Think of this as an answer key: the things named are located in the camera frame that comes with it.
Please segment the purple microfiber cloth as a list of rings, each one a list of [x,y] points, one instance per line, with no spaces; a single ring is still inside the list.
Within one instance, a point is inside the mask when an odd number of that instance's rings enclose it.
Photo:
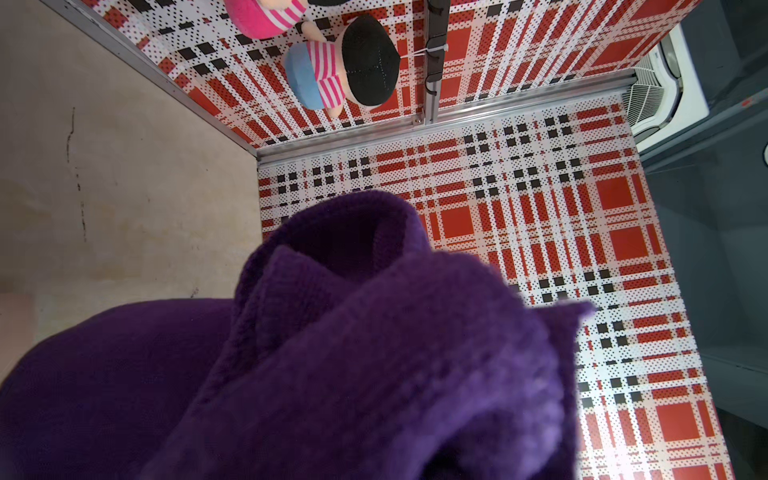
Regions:
[[[572,479],[588,302],[527,307],[395,195],[291,217],[230,299],[122,305],[1,387],[5,479]]]

